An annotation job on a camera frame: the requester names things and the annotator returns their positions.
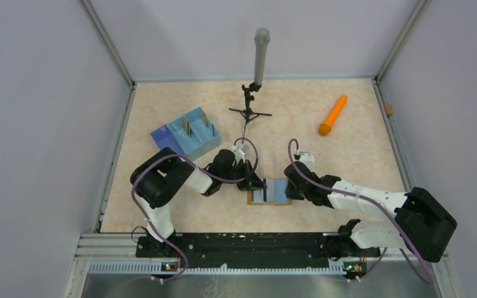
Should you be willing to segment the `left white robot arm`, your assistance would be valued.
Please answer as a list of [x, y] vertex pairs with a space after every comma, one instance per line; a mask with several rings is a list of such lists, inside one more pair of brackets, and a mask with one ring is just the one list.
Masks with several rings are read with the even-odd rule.
[[246, 159], [247, 145], [221, 149], [206, 167], [199, 168], [170, 147], [137, 167], [130, 176], [134, 201], [147, 222], [151, 249], [158, 256], [168, 256], [174, 249], [175, 231], [171, 221], [170, 202], [176, 193], [187, 187], [209, 197], [226, 184], [236, 184], [239, 191], [265, 189], [255, 173], [255, 165]]

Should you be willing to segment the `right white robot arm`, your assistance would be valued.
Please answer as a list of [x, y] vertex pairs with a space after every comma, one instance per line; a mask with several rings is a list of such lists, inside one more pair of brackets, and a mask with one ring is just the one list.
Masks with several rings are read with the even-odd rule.
[[291, 199], [331, 209], [353, 210], [380, 222], [352, 219], [339, 228], [339, 247], [348, 256], [366, 248], [398, 248], [438, 263], [457, 228], [454, 217], [421, 187], [390, 192], [359, 186], [338, 176], [318, 177], [314, 157], [303, 151], [289, 155], [284, 170]]

